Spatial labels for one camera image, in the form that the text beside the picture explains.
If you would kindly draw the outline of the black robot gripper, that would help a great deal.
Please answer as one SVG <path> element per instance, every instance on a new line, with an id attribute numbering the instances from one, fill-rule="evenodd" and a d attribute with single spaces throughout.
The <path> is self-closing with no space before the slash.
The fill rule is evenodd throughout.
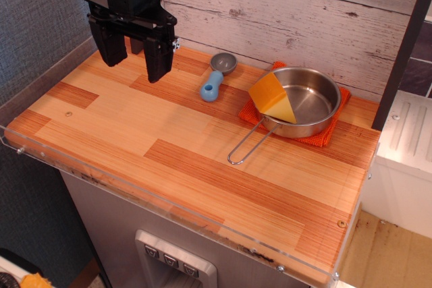
<path id="1" fill-rule="evenodd" d="M 178 48 L 174 26 L 177 19 L 166 11 L 162 0 L 85 0 L 88 23 L 102 60 L 113 67 L 128 54 L 124 38 L 142 42 L 150 83 L 171 71 Z"/>

